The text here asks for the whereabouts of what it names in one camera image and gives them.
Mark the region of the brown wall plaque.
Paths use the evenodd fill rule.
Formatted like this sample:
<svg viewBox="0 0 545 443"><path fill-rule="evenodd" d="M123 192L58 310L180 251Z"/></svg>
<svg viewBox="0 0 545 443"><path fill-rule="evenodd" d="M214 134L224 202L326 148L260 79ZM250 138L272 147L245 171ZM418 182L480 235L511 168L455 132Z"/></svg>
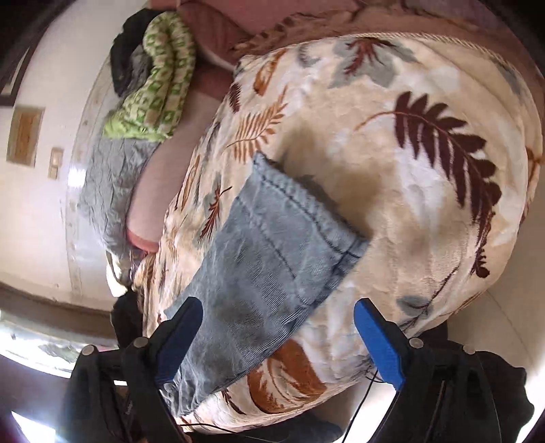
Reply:
<svg viewBox="0 0 545 443"><path fill-rule="evenodd" d="M13 112L6 160L9 163L35 167L37 144L45 109L16 106Z"/></svg>

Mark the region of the light blue denim pants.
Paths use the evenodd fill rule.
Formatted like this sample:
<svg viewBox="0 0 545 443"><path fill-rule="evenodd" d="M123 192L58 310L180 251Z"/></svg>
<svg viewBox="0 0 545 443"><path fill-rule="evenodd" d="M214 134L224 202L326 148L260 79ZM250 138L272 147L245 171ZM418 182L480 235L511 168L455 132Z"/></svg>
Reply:
<svg viewBox="0 0 545 443"><path fill-rule="evenodd" d="M197 409L278 350L339 286L369 241L328 198L316 196L264 155L232 203L189 286L202 323L163 389L174 415Z"/></svg>

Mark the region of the green patterned folded cloth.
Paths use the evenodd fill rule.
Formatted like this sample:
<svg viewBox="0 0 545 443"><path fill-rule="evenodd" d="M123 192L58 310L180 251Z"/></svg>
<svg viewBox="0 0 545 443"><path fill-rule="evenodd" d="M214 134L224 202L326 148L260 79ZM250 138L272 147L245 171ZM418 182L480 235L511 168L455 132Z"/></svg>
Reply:
<svg viewBox="0 0 545 443"><path fill-rule="evenodd" d="M150 75L106 121L108 138L163 142L181 119L196 65L189 27L174 11L163 12L148 25L143 50L152 59Z"/></svg>

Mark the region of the cream leaf-print blanket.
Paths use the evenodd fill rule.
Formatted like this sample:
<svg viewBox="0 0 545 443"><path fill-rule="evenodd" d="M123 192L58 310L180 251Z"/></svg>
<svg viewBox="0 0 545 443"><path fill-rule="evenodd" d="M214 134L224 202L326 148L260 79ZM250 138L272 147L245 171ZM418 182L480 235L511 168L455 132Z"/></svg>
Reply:
<svg viewBox="0 0 545 443"><path fill-rule="evenodd" d="M369 245L248 375L182 416L165 400L175 420L209 432L284 421L371 370L359 299L414 336L484 293L534 198L543 115L511 61L457 38L364 33L245 56L169 203L158 251L139 267L145 333L196 275L258 154L328 198Z"/></svg>

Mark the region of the beige wall switch plate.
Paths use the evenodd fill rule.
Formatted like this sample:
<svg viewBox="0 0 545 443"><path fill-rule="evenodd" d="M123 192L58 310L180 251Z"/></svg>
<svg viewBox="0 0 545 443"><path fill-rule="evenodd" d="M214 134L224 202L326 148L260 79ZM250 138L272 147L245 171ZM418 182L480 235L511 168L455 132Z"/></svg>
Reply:
<svg viewBox="0 0 545 443"><path fill-rule="evenodd" d="M59 171L62 168L64 150L61 148L52 148L48 166L48 178L57 180Z"/></svg>

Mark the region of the grey quilted pillow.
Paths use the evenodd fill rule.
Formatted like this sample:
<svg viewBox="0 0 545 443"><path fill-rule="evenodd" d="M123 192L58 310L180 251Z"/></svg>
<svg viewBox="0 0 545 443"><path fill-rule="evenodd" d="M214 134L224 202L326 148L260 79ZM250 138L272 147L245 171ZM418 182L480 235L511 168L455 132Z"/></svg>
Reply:
<svg viewBox="0 0 545 443"><path fill-rule="evenodd" d="M143 169L158 147L157 142L104 135L92 146L78 209L105 250L119 258L133 250L127 240L127 214Z"/></svg>

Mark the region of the dark clothes on green cloth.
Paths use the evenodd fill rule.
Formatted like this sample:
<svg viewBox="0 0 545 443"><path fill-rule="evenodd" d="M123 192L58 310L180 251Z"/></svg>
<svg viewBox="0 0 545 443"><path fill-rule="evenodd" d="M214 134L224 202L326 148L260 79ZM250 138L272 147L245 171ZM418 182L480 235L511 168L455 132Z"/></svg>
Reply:
<svg viewBox="0 0 545 443"><path fill-rule="evenodd" d="M123 24L110 50L111 75L114 92L121 97L132 78L131 55L143 42L145 31L160 11L142 8Z"/></svg>

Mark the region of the black folded garment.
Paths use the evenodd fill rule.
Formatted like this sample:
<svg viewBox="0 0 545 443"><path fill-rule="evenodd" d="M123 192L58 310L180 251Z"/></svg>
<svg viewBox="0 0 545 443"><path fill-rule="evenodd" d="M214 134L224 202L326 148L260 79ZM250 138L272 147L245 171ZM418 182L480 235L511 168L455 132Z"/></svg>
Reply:
<svg viewBox="0 0 545 443"><path fill-rule="evenodd" d="M127 348L133 340L142 336L143 315L139 305L139 295L132 290L118 297L110 313L117 344L120 349Z"/></svg>

